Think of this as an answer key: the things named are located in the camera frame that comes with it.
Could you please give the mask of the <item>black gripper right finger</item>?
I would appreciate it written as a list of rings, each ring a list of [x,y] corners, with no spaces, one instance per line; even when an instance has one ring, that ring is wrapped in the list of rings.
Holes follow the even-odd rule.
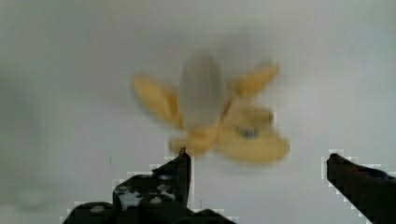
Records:
[[[396,223],[395,177],[337,153],[326,160],[328,181],[373,224]]]

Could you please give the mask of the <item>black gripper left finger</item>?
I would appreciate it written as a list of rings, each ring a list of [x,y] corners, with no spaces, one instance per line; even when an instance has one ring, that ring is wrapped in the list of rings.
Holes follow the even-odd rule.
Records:
[[[62,224],[236,224],[211,210],[188,208],[191,157],[177,157],[149,175],[134,175],[112,191],[112,201],[76,206]]]

